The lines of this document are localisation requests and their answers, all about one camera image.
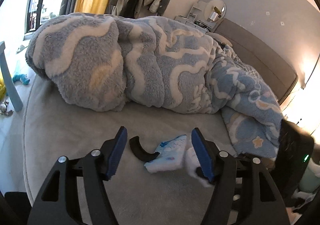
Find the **blue white wrapper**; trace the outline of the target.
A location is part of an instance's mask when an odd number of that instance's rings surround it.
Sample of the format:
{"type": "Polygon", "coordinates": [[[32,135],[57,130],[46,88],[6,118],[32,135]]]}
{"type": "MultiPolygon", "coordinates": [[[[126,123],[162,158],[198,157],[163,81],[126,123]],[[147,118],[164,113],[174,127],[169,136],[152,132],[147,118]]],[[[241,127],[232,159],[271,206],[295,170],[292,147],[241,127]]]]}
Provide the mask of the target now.
{"type": "Polygon", "coordinates": [[[161,142],[155,151],[159,155],[154,160],[146,162],[144,167],[149,173],[181,169],[186,146],[186,135],[180,135],[172,140],[161,142]]]}

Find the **grey headboard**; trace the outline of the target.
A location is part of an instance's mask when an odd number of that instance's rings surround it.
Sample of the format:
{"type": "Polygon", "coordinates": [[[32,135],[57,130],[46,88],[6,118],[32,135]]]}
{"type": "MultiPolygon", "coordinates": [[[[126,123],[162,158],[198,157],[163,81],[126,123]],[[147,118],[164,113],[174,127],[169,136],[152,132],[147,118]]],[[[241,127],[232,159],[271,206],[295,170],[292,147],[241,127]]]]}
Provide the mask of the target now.
{"type": "Polygon", "coordinates": [[[238,57],[259,72],[278,103],[283,104],[298,81],[297,73],[287,61],[261,39],[228,19],[218,23],[213,32],[231,42],[238,57]]]}

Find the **grey bed mattress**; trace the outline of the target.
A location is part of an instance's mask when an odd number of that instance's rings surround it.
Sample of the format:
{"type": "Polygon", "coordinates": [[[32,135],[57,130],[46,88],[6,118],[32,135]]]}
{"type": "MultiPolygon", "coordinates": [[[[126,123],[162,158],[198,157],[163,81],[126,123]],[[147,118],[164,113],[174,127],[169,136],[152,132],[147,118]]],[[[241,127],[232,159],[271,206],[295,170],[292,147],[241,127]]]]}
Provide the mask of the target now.
{"type": "MultiPolygon", "coordinates": [[[[40,77],[31,82],[22,133],[24,184],[34,201],[60,156],[76,159],[98,149],[125,127],[153,152],[164,141],[199,128],[219,149],[235,154],[220,114],[178,114],[128,103],[117,111],[95,112],[67,104],[56,86],[40,77]]],[[[105,183],[120,224],[200,224],[213,190],[185,169],[150,174],[126,147],[115,176],[105,183]]]]}

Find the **light blue desk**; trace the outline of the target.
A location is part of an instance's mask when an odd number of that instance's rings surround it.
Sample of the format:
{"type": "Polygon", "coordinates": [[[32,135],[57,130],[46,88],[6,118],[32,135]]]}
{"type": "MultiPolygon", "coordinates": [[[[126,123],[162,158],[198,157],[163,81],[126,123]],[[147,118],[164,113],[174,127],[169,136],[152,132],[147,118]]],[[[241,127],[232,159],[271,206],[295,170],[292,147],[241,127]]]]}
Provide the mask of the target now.
{"type": "Polygon", "coordinates": [[[8,69],[7,61],[5,58],[4,50],[5,50],[5,42],[1,41],[1,72],[4,79],[4,84],[6,86],[9,98],[12,102],[12,105],[15,111],[21,111],[23,108],[23,102],[14,86],[12,81],[10,71],[8,69]]]}

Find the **teal plush toy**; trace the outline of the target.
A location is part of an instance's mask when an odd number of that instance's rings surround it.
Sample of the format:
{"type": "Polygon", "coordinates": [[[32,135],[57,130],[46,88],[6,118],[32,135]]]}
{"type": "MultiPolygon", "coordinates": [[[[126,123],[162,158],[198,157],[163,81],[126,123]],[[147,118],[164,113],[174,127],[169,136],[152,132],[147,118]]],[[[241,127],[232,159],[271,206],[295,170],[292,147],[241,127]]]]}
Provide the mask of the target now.
{"type": "Polygon", "coordinates": [[[30,79],[27,77],[26,74],[14,74],[14,76],[12,77],[12,81],[14,83],[21,82],[23,85],[28,85],[30,79]]]}

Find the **blue white fleece blanket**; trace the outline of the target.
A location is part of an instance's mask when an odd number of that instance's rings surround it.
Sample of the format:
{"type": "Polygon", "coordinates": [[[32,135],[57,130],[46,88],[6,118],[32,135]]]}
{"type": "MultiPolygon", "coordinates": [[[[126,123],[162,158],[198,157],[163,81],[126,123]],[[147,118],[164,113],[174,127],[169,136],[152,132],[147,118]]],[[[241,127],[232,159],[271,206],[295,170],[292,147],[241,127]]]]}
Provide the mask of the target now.
{"type": "Polygon", "coordinates": [[[175,20],[60,15],[35,31],[25,59],[68,104],[220,112],[237,153],[274,159],[279,150],[283,114],[259,72],[228,44],[175,20]]]}

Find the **keychain on floor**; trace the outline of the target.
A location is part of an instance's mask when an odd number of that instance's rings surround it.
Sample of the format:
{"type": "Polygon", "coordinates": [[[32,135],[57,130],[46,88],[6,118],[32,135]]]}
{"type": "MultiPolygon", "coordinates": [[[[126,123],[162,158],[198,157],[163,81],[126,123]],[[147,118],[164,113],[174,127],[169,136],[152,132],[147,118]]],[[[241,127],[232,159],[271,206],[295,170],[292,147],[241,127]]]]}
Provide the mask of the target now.
{"type": "Polygon", "coordinates": [[[9,101],[5,100],[0,104],[0,114],[5,117],[11,117],[13,115],[12,110],[8,110],[9,101]]]}

